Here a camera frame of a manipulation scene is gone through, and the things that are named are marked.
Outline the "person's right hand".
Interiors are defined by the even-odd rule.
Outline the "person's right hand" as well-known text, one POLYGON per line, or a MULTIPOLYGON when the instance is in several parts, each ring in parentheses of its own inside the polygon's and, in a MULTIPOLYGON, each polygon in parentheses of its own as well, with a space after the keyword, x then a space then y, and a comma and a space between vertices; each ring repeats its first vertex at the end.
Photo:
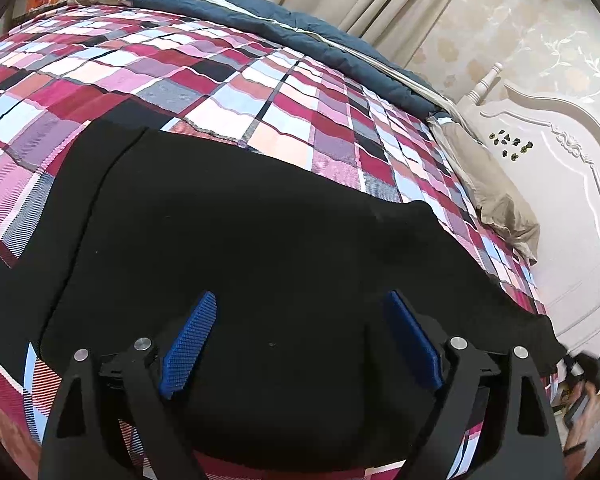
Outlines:
POLYGON ((564 448, 566 478, 568 480, 577 478, 577 475, 583 469, 586 440, 588 440, 591 428, 592 424, 584 416, 581 416, 568 431, 564 448))

